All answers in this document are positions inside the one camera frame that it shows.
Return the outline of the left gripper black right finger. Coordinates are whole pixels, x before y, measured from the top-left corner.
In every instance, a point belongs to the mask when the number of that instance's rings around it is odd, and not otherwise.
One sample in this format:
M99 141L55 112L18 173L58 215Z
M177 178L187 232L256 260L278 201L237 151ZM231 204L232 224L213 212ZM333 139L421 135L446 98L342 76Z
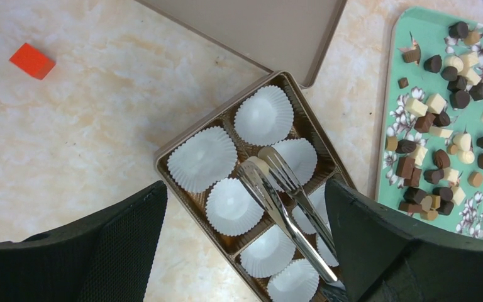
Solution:
M330 301L483 301L483 239L442 230L330 179L325 200L344 289Z

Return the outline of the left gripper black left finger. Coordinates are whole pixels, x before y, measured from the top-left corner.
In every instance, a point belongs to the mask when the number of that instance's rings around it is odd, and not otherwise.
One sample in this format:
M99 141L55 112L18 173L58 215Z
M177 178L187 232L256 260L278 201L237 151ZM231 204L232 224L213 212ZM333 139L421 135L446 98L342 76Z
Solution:
M0 242L0 301L142 301L167 201L157 181L72 223Z

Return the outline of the silver metal tongs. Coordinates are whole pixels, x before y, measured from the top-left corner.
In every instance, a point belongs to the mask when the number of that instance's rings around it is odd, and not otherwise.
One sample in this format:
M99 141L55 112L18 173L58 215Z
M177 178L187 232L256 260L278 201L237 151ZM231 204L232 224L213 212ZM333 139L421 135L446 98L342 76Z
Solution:
M315 268L320 278L329 285L337 285L340 276L321 258L316 248L304 236L291 214L299 206L331 253L336 257L336 247L331 230L317 214L308 194L292 169L273 147L258 151L258 158L269 166L269 175L252 162L243 161L236 167L237 178L258 205L271 217L272 221L294 243L298 251Z

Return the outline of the white heart chocolate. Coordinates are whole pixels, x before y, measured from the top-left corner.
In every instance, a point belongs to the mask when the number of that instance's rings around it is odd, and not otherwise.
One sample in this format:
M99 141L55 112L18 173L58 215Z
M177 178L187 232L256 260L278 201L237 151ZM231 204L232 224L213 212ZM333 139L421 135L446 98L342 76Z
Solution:
M264 160L262 160L262 159L260 159L260 158L258 158L256 156L251 156L251 157L249 157L247 159L247 161L252 162L253 164L255 164L262 171L262 173L264 175L267 176L267 175L270 174L270 172L269 172L269 166L268 166L268 164Z

